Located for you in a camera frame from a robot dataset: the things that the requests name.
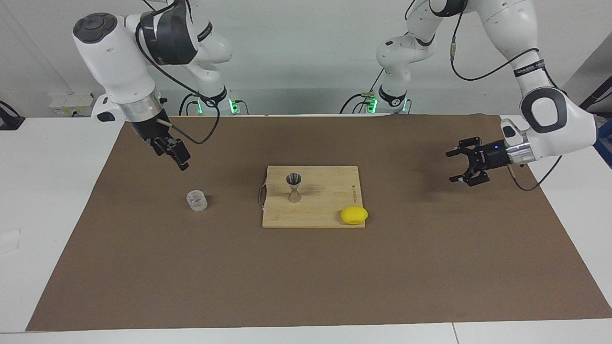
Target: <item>lemon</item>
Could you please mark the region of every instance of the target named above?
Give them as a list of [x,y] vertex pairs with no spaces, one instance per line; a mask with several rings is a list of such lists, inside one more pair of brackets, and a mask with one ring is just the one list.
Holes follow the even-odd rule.
[[347,225],[360,225],[368,218],[368,211],[364,207],[347,207],[342,210],[340,217]]

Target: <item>brown mat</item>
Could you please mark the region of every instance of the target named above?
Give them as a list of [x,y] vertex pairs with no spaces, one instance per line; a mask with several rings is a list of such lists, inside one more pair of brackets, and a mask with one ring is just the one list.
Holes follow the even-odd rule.
[[[197,137],[212,124],[173,121]],[[188,145],[184,173],[126,126],[28,330],[612,317],[540,190],[517,190],[505,169],[474,188],[448,182],[466,160],[444,152],[497,140],[498,125],[223,118],[208,144]],[[262,229],[268,165],[358,166],[366,229]],[[185,201],[193,189],[209,199],[202,213]]]

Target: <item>clear glass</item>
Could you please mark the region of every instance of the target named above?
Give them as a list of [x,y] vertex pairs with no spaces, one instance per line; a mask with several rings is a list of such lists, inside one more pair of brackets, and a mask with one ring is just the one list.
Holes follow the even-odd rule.
[[200,190],[194,190],[187,194],[187,202],[193,211],[203,211],[208,207],[208,202],[204,193]]

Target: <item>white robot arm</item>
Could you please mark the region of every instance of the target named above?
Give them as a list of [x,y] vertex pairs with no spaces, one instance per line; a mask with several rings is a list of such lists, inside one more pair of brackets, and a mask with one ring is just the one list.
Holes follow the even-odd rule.
[[212,66],[228,61],[231,47],[213,32],[207,19],[192,12],[199,9],[196,5],[174,0],[162,10],[127,18],[93,13],[73,29],[81,57],[106,90],[97,99],[92,117],[100,122],[132,123],[134,131],[157,155],[171,156],[181,170],[187,169],[190,154],[180,139],[168,133],[168,126],[160,123],[169,124],[170,120],[144,58],[154,64],[184,65],[196,79],[200,98],[207,105],[203,108],[218,111],[219,116],[233,112],[230,92]]
[[530,126],[519,130],[505,119],[501,122],[503,140],[485,145],[480,138],[460,141],[447,156],[467,155],[469,168],[451,181],[474,186],[489,180],[487,170],[491,168],[563,155],[595,143],[593,115],[549,81],[538,54],[537,18],[531,0],[415,0],[413,6],[407,19],[409,32],[384,42],[377,50],[377,60],[385,70],[375,95],[377,112],[401,110],[410,81],[407,66],[433,54],[435,32],[443,18],[477,12],[487,36],[514,69],[523,94],[521,114]]

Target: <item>electrical outlet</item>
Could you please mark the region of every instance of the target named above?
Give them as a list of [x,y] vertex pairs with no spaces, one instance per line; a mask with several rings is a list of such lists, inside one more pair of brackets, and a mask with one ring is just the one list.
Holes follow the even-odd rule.
[[49,104],[49,108],[60,117],[90,117],[94,101],[91,94],[56,95]]

